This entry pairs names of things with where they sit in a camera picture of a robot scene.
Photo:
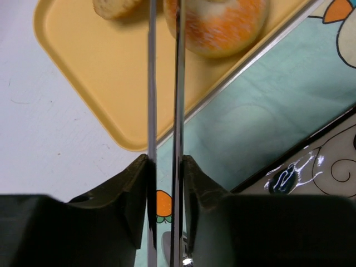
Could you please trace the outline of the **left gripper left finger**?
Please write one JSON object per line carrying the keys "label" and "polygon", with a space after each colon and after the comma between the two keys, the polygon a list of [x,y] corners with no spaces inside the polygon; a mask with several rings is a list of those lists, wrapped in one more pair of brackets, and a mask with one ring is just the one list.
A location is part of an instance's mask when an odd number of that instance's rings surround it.
{"label": "left gripper left finger", "polygon": [[147,156],[62,202],[1,196],[2,266],[133,266],[146,209]]}

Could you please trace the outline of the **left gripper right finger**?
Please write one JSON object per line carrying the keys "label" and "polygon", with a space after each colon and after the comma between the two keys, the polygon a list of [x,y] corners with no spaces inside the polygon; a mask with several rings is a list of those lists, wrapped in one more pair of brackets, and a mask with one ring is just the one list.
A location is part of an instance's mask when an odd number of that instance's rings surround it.
{"label": "left gripper right finger", "polygon": [[184,156],[194,266],[354,266],[355,203],[322,195],[240,195]]}

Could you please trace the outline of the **metal food tongs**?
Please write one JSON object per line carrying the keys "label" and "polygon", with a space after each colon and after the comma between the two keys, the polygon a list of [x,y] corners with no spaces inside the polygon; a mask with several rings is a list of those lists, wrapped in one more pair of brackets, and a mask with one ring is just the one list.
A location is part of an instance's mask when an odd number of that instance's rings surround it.
{"label": "metal food tongs", "polygon": [[[148,135],[147,155],[149,178],[147,184],[147,266],[157,266],[157,102],[156,102],[156,12],[157,2],[150,1],[148,31]],[[170,240],[170,266],[183,263],[183,185],[182,158],[184,151],[184,89],[185,89],[185,1],[176,8],[175,98],[172,157],[172,223]]]}

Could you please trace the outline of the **small round bread slice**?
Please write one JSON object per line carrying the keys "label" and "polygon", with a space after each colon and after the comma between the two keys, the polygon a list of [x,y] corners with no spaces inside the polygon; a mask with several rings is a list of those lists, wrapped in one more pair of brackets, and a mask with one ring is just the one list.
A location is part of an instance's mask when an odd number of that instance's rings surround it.
{"label": "small round bread slice", "polygon": [[130,14],[141,0],[93,0],[93,8],[103,19],[116,19]]}

